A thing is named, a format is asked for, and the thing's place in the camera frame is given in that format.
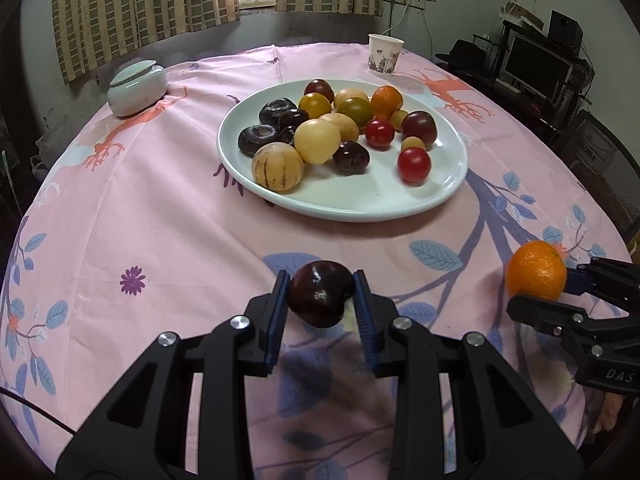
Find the white ceramic jar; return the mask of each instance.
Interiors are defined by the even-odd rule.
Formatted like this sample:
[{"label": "white ceramic jar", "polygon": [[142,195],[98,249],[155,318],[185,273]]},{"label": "white ceramic jar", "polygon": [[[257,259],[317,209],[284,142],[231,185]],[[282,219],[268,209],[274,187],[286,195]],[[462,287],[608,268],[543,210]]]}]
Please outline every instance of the white ceramic jar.
[{"label": "white ceramic jar", "polygon": [[154,60],[139,61],[116,74],[107,101],[115,116],[128,117],[157,103],[167,87],[164,68]]}]

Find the tablecloth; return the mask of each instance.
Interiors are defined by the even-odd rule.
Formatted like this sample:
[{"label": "tablecloth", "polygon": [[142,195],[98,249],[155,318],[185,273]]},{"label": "tablecloth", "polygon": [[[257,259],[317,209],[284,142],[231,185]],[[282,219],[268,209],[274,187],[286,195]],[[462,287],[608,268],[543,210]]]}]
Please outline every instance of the tablecloth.
[{"label": "tablecloth", "polygon": [[[209,332],[270,291],[280,269],[328,259],[363,269],[373,292],[437,334],[485,333],[580,442],[595,396],[573,382],[558,340],[510,321],[503,267],[536,238],[569,267],[590,256],[628,259],[623,241],[551,150],[497,105],[407,51],[395,75],[380,77],[367,52],[265,46],[183,63],[167,69],[169,93],[152,108],[126,120],[101,108],[20,224],[2,288],[2,384],[77,428],[159,333]],[[216,153],[225,114],[256,91],[313,78],[390,83],[438,108],[465,139],[466,182],[434,210],[377,224],[308,218],[244,190]],[[591,296],[563,299],[595,317],[620,316]],[[246,384],[257,478],[386,478],[395,387],[367,372],[352,310],[327,330],[290,315],[274,374]],[[451,470],[447,395],[444,386]],[[16,402],[6,406],[53,468],[69,437]]]}]

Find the black speaker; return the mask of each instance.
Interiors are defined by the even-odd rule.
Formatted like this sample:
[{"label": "black speaker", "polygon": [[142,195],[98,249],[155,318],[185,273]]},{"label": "black speaker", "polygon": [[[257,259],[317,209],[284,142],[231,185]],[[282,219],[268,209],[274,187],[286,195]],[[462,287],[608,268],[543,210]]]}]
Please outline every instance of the black speaker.
[{"label": "black speaker", "polygon": [[582,28],[578,22],[555,10],[551,11],[548,38],[576,56],[580,54]]}]

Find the monitor screen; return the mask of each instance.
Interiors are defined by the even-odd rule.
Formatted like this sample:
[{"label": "monitor screen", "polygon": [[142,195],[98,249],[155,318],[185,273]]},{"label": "monitor screen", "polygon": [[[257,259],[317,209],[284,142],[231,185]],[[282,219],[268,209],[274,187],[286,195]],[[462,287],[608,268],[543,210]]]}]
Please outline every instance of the monitor screen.
[{"label": "monitor screen", "polygon": [[553,99],[558,82],[561,85],[566,81],[570,69],[559,57],[516,36],[504,71],[543,97]]}]

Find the wall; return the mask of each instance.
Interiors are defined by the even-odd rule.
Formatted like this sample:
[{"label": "wall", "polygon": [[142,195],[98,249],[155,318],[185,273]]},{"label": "wall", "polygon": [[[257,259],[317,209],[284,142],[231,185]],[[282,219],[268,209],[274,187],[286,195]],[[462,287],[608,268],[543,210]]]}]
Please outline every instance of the wall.
[{"label": "wall", "polygon": [[[473,33],[489,31],[498,20],[505,0],[438,0],[427,2],[425,11],[434,39],[433,52],[448,52],[457,38],[470,40]],[[265,44],[300,44],[313,41],[367,43],[370,32],[388,27],[389,4],[382,18],[333,14],[260,12],[242,16],[239,23],[183,34],[149,45],[98,70],[63,83],[56,55],[50,0],[22,1],[22,49],[24,67],[34,111],[42,132],[65,130],[74,136],[106,102],[106,89],[119,67],[133,58],[156,59],[163,66],[186,60],[232,54]],[[400,17],[396,6],[394,21]],[[407,11],[393,31],[406,47],[430,57],[431,45],[418,10]]]},{"label": "wall", "polygon": [[640,34],[619,0],[518,0],[545,22],[555,9],[580,23],[596,76],[590,112],[640,160]]}]

